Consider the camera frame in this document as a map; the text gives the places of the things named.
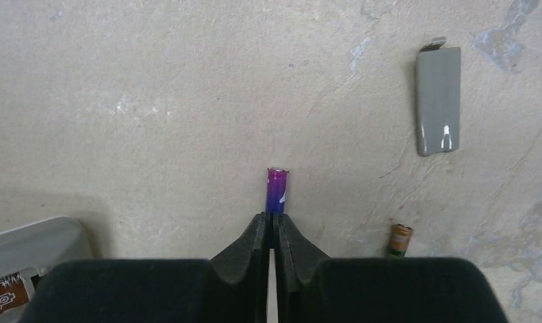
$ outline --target battery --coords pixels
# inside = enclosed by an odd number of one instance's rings
[[[401,224],[394,225],[388,246],[388,255],[392,258],[403,258],[412,234],[413,229],[410,227]]]
[[[267,178],[265,211],[267,213],[284,214],[288,171],[281,168],[269,168],[267,170],[269,177]]]
[[[29,302],[25,279],[20,273],[0,278],[0,315]]]

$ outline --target metal tab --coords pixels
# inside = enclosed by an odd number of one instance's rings
[[[439,49],[434,38],[417,54],[417,152],[420,156],[459,148],[461,48]]]

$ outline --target gray concrete surface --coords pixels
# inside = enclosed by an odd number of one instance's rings
[[[462,49],[461,142],[421,158],[435,36]],[[0,0],[0,231],[70,215],[101,256],[211,257],[268,166],[330,255],[399,221],[408,256],[468,258],[542,322],[542,0]]]

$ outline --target stain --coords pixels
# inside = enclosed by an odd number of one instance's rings
[[[384,1],[363,0],[360,6],[360,15],[365,16],[368,20],[377,22],[386,13],[392,11],[397,1],[386,3]]]
[[[386,256],[391,225],[359,226],[353,230],[354,238],[340,251],[340,256]]]
[[[52,22],[57,22],[57,20],[61,19],[63,17],[63,12],[59,11],[54,16],[50,17],[49,20]]]
[[[323,225],[323,226],[319,229],[319,231],[318,231],[318,233],[317,233],[317,235],[316,235],[316,241],[317,241],[317,242],[320,242],[320,241],[323,239],[324,231],[325,231],[325,230],[326,230],[326,225]]]
[[[538,4],[539,0],[513,0],[506,12],[506,25],[474,33],[473,48],[480,50],[499,68],[518,73],[515,67],[524,45],[518,42],[516,35]]]
[[[350,71],[351,71],[351,75],[345,81],[340,81],[338,83],[339,87],[344,85],[348,81],[352,80],[356,76],[356,74],[358,74],[358,62],[362,58],[362,55],[364,55],[364,51],[366,51],[366,48],[368,47],[369,43],[370,43],[370,37],[367,36],[354,49],[352,49],[350,51],[352,56],[354,56],[354,59],[348,65],[348,67],[350,68]]]
[[[123,94],[121,99],[113,104],[104,105],[105,111],[110,115],[121,116],[132,120],[141,120],[141,118],[159,117],[163,115],[170,116],[172,113],[166,111],[169,107],[166,98],[154,98],[152,100],[136,100],[133,96]]]
[[[432,251],[428,254],[428,256],[459,256],[459,252],[455,250],[455,247],[451,243],[451,236],[449,234],[444,234],[437,238],[433,238],[430,245],[432,246]]]
[[[542,199],[527,213],[518,231],[498,235],[484,231],[471,237],[460,255],[483,268],[508,267],[524,277],[511,292],[511,308],[521,308],[522,290],[531,281],[542,284]]]

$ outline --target crack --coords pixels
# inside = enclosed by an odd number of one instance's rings
[[[392,5],[391,5],[388,9],[385,9],[384,11],[382,11],[382,13],[380,13],[380,14],[376,17],[376,15],[374,15],[373,13],[366,11],[366,2],[363,1],[363,2],[362,2],[362,5],[360,6],[360,15],[364,15],[364,16],[366,16],[366,17],[368,17],[368,18],[374,20],[375,22],[374,22],[374,24],[372,24],[372,27],[373,27],[374,25],[376,25],[376,24],[380,21],[380,19],[382,19],[382,17],[383,17],[384,15],[386,15],[386,14],[389,13],[389,12],[391,12],[391,11],[395,8],[395,5],[397,4],[397,2],[398,2],[398,1],[394,1],[394,2],[392,3]]]
[[[502,192],[504,192],[509,186],[510,183],[516,178],[516,175],[518,175],[518,172],[522,169],[524,161],[527,159],[527,156],[529,153],[533,150],[534,146],[536,145],[536,142],[538,138],[542,135],[542,127],[540,131],[537,133],[535,138],[533,139],[532,143],[527,147],[527,149],[524,151],[524,153],[519,157],[519,159],[514,163],[514,165],[510,168],[512,170],[512,174],[508,181],[504,184],[501,184],[495,192],[491,195],[492,202],[490,207],[487,209],[487,214],[491,213],[491,210],[497,205],[497,199],[501,195]]]
[[[364,52],[366,51],[366,48],[368,47],[368,44],[370,43],[370,41],[371,41],[371,38],[369,36],[366,36],[364,40],[358,44],[358,46],[356,46],[353,50],[350,51],[352,56],[354,56],[354,59],[348,65],[352,73],[345,81],[340,81],[338,83],[337,89],[339,89],[342,85],[351,81],[356,76],[356,74],[358,74],[358,62],[362,58],[362,55],[364,55]]]
[[[399,168],[399,166],[394,167],[393,170],[391,170],[391,171],[389,171],[389,172],[383,174],[382,176],[378,177],[378,179],[382,179],[382,178],[388,176],[389,174],[392,174],[392,173],[393,173],[395,170],[397,170],[398,168]]]
[[[404,205],[410,197],[412,197],[413,195],[415,195],[415,193],[417,192],[417,189],[426,181],[426,179],[428,178],[428,176],[437,168],[437,166],[439,166],[441,164],[441,160],[438,160],[436,161],[434,164],[432,164],[428,170],[426,170],[425,174],[421,177],[420,180],[417,181],[417,183],[415,183],[415,185],[413,186],[413,188],[406,194],[406,196],[401,200],[401,202],[399,203],[400,205]]]

